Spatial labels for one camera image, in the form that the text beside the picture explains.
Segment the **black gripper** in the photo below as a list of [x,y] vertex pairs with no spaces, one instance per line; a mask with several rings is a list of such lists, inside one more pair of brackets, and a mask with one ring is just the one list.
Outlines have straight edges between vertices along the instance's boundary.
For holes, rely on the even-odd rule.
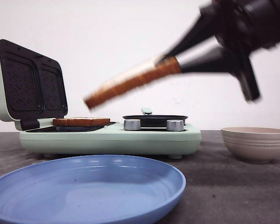
[[[156,65],[211,37],[220,45],[230,49],[241,45],[248,52],[280,43],[280,0],[213,0],[201,8],[200,13],[193,27]],[[181,63],[180,69],[181,73],[236,74],[241,67],[232,51],[215,47],[194,60]]]

